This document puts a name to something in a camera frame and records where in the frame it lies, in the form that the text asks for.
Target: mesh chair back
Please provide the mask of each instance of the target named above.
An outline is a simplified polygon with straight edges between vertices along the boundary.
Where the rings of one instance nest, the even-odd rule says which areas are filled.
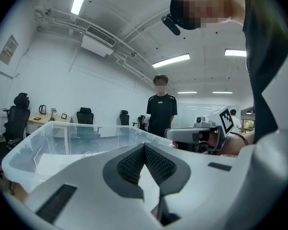
[[[81,107],[77,112],[78,124],[92,125],[94,114],[90,108]],[[77,127],[77,136],[81,138],[90,138],[90,134],[94,132],[94,127]]]
[[[122,110],[120,114],[121,125],[129,125],[129,115],[128,111]]]
[[[94,114],[90,108],[81,107],[80,111],[77,112],[78,124],[92,125]]]
[[[6,128],[5,139],[10,141],[16,138],[24,138],[24,129],[30,117],[28,110],[28,98],[17,96],[14,99],[15,105],[10,108],[8,122],[4,125]]]

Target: framed poster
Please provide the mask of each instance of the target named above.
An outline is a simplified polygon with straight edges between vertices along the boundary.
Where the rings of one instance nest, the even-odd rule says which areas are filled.
[[[8,65],[13,53],[15,52],[16,48],[18,46],[18,43],[16,42],[15,38],[13,37],[13,35],[10,36],[9,40],[7,41],[7,43],[5,44],[5,46],[3,47],[3,50],[0,54],[0,60]]]

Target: hand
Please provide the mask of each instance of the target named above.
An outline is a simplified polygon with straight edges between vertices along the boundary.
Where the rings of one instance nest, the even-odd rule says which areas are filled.
[[[199,133],[199,138],[201,139],[202,137],[203,137],[202,133]],[[244,138],[248,141],[249,145],[254,143],[254,137],[255,137],[254,131],[244,135]],[[217,140],[217,134],[211,132],[208,138],[209,146],[215,147],[216,140]],[[175,146],[175,148],[178,148],[178,143],[176,141],[173,141],[173,145]],[[218,155],[233,155],[234,157],[239,154],[240,150],[243,147],[245,147],[245,143],[243,139],[241,139],[239,136],[227,136],[224,147],[217,154]]]

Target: black t-shirt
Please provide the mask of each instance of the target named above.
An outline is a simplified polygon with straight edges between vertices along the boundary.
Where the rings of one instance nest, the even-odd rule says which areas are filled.
[[[255,141],[276,131],[277,124],[262,93],[288,55],[288,28],[275,0],[245,0],[243,32],[246,67],[255,108]]]
[[[148,99],[147,114],[150,114],[148,132],[164,137],[164,131],[171,128],[171,117],[177,115],[177,102],[173,95],[151,96]]]

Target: desk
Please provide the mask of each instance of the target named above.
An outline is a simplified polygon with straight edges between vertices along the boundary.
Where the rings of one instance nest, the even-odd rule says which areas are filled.
[[[41,127],[45,123],[49,122],[49,119],[51,117],[51,114],[31,114],[28,123],[31,124],[37,124],[38,127]],[[71,122],[71,117],[66,117],[66,119],[61,118],[60,115],[54,115],[54,121],[56,122],[64,122],[64,123],[70,123]],[[60,126],[60,128],[64,129],[64,141],[65,141],[65,149],[66,149],[66,154],[69,154],[69,148],[68,148],[68,137],[67,137],[67,126]]]
[[[32,124],[38,124],[38,125],[44,125],[45,123],[49,122],[49,119],[51,117],[51,114],[31,114],[28,120],[28,123]],[[64,122],[64,123],[70,123],[71,122],[71,117],[67,117],[66,119],[61,118],[60,115],[54,115],[53,116],[55,121],[57,122]]]

